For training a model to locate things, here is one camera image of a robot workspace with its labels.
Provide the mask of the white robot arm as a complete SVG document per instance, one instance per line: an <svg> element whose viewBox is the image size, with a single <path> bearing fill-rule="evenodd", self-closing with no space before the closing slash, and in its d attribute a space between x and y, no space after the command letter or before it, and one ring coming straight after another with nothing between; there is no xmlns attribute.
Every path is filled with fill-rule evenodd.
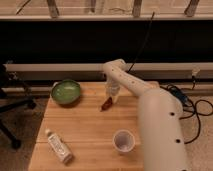
<svg viewBox="0 0 213 171"><path fill-rule="evenodd" d="M179 118L181 101L158 85L125 71L123 59L103 64L106 92L116 96L124 86L138 97L138 129L144 171L191 171Z"/></svg>

